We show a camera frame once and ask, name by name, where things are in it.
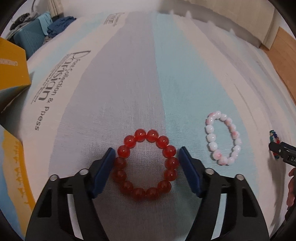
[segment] mattress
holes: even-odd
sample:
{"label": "mattress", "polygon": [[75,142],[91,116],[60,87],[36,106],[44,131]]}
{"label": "mattress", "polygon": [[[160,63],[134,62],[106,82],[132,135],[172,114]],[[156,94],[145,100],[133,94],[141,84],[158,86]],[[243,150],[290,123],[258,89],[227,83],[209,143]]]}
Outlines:
{"label": "mattress", "polygon": [[[155,129],[205,167],[243,174],[270,234],[283,221],[291,168],[270,153],[269,131],[296,145],[296,108],[262,50],[212,23],[177,15],[100,13],[74,21],[33,54],[28,69],[31,87],[0,124],[23,142],[35,200],[50,175],[73,175],[136,129]],[[219,166],[207,146],[205,120],[217,110],[232,118],[242,140],[230,166]],[[229,155],[233,140],[222,122],[215,122],[215,134]],[[160,149],[148,142],[132,149],[126,172],[136,186],[157,185],[164,170]],[[111,241],[171,241],[185,240],[200,199],[178,168],[171,192],[157,201],[136,203],[109,178],[94,204]]]}

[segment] white bead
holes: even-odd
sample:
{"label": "white bead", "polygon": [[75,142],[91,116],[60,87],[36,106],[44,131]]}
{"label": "white bead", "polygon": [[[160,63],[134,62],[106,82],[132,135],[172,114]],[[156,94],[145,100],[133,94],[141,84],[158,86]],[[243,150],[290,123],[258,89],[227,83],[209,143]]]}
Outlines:
{"label": "white bead", "polygon": [[235,141],[234,141],[234,144],[236,146],[241,146],[242,145],[242,140],[240,138],[237,138]]}
{"label": "white bead", "polygon": [[233,147],[233,151],[240,152],[240,150],[241,150],[241,147],[239,145],[236,145]]}
{"label": "white bead", "polygon": [[208,142],[213,142],[216,140],[216,135],[214,133],[210,133],[207,135],[207,141]]}
{"label": "white bead", "polygon": [[234,131],[236,131],[236,130],[237,130],[236,125],[235,125],[235,124],[231,124],[230,127],[229,127],[229,131],[230,131],[230,132],[234,132]]}
{"label": "white bead", "polygon": [[230,125],[232,124],[232,119],[228,117],[228,118],[225,120],[225,124],[226,124],[227,126],[230,126]]}
{"label": "white bead", "polygon": [[213,152],[213,158],[214,158],[216,161],[219,160],[221,157],[222,157],[222,154],[221,154],[221,152],[220,152],[219,150],[215,150],[215,151]]}
{"label": "white bead", "polygon": [[236,160],[239,157],[239,153],[237,151],[233,151],[231,153],[231,157],[233,157]]}
{"label": "white bead", "polygon": [[226,165],[226,164],[227,164],[227,157],[222,156],[222,157],[218,160],[218,164],[219,164],[219,165],[222,165],[222,166]]}
{"label": "white bead", "polygon": [[227,115],[226,114],[221,114],[220,120],[221,121],[226,121]]}
{"label": "white bead", "polygon": [[227,158],[227,165],[232,165],[234,163],[235,159],[233,157]]}
{"label": "white bead", "polygon": [[216,119],[216,112],[212,112],[208,115],[208,117],[213,117],[213,119]]}
{"label": "white bead", "polygon": [[214,127],[212,126],[212,125],[207,125],[206,127],[205,127],[205,131],[208,133],[208,134],[210,134],[210,133],[213,133],[214,132]]}
{"label": "white bead", "polygon": [[218,149],[218,145],[217,145],[216,142],[210,142],[209,143],[209,148],[210,148],[211,151],[215,151],[215,150]]}
{"label": "white bead", "polygon": [[221,111],[217,110],[216,111],[216,120],[220,119],[221,117]]}
{"label": "white bead", "polygon": [[239,132],[238,131],[234,131],[231,133],[233,140],[239,138]]}
{"label": "white bead", "polygon": [[214,123],[214,118],[213,117],[208,117],[207,120],[205,121],[207,125],[212,125]]}

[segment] screw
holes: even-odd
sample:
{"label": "screw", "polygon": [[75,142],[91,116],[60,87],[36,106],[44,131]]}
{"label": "screw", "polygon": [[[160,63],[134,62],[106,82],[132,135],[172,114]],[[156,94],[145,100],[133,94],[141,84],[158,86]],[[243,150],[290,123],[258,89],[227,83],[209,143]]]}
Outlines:
{"label": "screw", "polygon": [[215,173],[215,171],[214,171],[212,168],[207,168],[207,169],[205,170],[205,172],[206,172],[207,174],[210,174],[210,175],[213,175],[213,174]]}
{"label": "screw", "polygon": [[57,178],[58,178],[57,175],[51,175],[49,179],[50,179],[51,181],[55,181]]}
{"label": "screw", "polygon": [[244,180],[244,176],[242,174],[237,174],[237,179],[242,181]]}
{"label": "screw", "polygon": [[80,175],[86,175],[86,174],[88,174],[88,172],[89,172],[88,169],[82,169],[82,170],[79,171],[79,174]]}

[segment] wooden board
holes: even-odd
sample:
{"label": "wooden board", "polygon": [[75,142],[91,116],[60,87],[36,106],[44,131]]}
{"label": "wooden board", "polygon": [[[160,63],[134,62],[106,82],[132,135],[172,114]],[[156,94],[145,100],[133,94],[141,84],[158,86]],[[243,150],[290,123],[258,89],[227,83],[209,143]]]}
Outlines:
{"label": "wooden board", "polygon": [[269,57],[296,104],[296,40],[280,27],[271,49],[264,45],[260,48]]}

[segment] bead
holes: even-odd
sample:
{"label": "bead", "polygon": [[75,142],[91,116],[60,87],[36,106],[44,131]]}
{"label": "bead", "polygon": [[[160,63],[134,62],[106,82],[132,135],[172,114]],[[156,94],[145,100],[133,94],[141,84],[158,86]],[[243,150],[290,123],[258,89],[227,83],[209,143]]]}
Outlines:
{"label": "bead", "polygon": [[133,148],[137,144],[137,141],[135,137],[129,135],[124,138],[123,143],[128,147],[128,148]]}
{"label": "bead", "polygon": [[215,151],[215,150],[218,149],[218,145],[217,145],[216,142],[210,142],[209,143],[209,148],[210,148],[211,151]]}
{"label": "bead", "polygon": [[232,119],[228,117],[228,118],[225,120],[225,124],[226,124],[227,126],[230,126],[230,125],[232,124]]}
{"label": "bead", "polygon": [[160,193],[168,193],[170,192],[172,185],[169,181],[162,180],[157,184],[157,188]]}
{"label": "bead", "polygon": [[156,141],[156,145],[160,148],[163,149],[165,148],[168,144],[169,144],[169,140],[166,136],[160,136],[157,141]]}
{"label": "bead", "polygon": [[234,131],[236,131],[236,129],[237,129],[237,127],[236,127],[235,124],[231,124],[231,125],[229,126],[229,131],[230,131],[230,132],[234,132]]}
{"label": "bead", "polygon": [[238,131],[234,131],[231,133],[233,140],[239,138],[239,132]]}
{"label": "bead", "polygon": [[208,117],[213,117],[213,119],[216,119],[216,112],[212,112],[208,115]]}
{"label": "bead", "polygon": [[233,151],[231,153],[231,157],[233,157],[236,160],[239,157],[239,153],[237,151]]}
{"label": "bead", "polygon": [[221,121],[226,121],[227,115],[226,114],[221,114],[220,120]]}
{"label": "bead", "polygon": [[150,130],[147,132],[146,140],[149,142],[156,142],[158,139],[158,132],[156,130]]}
{"label": "bead", "polygon": [[112,179],[116,183],[120,183],[120,182],[122,182],[122,181],[124,181],[126,179],[126,172],[124,170],[122,170],[122,169],[115,170],[112,173]]}
{"label": "bead", "polygon": [[130,181],[124,181],[120,184],[119,190],[125,195],[130,195],[133,191],[133,184]]}
{"label": "bead", "polygon": [[222,157],[222,153],[219,150],[213,152],[213,158],[217,161]]}
{"label": "bead", "polygon": [[214,127],[212,126],[212,125],[207,125],[206,127],[205,127],[205,131],[208,133],[208,134],[210,134],[210,133],[213,133],[214,132]]}
{"label": "bead", "polygon": [[116,157],[113,165],[115,169],[124,169],[126,167],[126,160],[122,157]]}
{"label": "bead", "polygon": [[152,187],[146,190],[146,197],[149,200],[156,200],[159,198],[159,191],[157,188]]}
{"label": "bead", "polygon": [[235,159],[233,157],[227,158],[227,165],[232,165],[234,163]]}
{"label": "bead", "polygon": [[237,138],[235,141],[234,141],[234,144],[237,145],[237,146],[241,146],[242,145],[242,140],[240,138]]}
{"label": "bead", "polygon": [[138,129],[135,131],[135,139],[138,142],[142,142],[146,139],[146,132],[143,129]]}
{"label": "bead", "polygon": [[163,176],[169,182],[174,181],[177,178],[177,171],[175,169],[167,169]]}
{"label": "bead", "polygon": [[221,158],[218,160],[219,165],[226,165],[227,164],[227,157],[226,156],[221,156]]}
{"label": "bead", "polygon": [[236,151],[236,152],[240,152],[241,147],[240,147],[239,145],[236,145],[236,146],[233,147],[232,150],[233,150],[233,151]]}
{"label": "bead", "polygon": [[207,125],[212,125],[212,124],[214,123],[214,118],[211,117],[211,116],[208,117],[208,118],[206,119],[205,123],[206,123]]}
{"label": "bead", "polygon": [[216,140],[216,135],[214,133],[210,133],[207,135],[208,142],[214,142]]}
{"label": "bead", "polygon": [[130,155],[130,149],[125,145],[118,147],[117,154],[122,158],[127,158]]}
{"label": "bead", "polygon": [[143,201],[146,197],[146,192],[143,188],[135,188],[131,194],[135,201]]}
{"label": "bead", "polygon": [[217,110],[215,116],[216,116],[216,120],[220,119],[220,117],[221,117],[221,111]]}
{"label": "bead", "polygon": [[165,160],[165,167],[167,169],[176,169],[179,166],[179,160],[176,157],[170,157]]}
{"label": "bead", "polygon": [[172,145],[167,146],[163,149],[163,156],[166,158],[173,157],[176,155],[176,148]]}

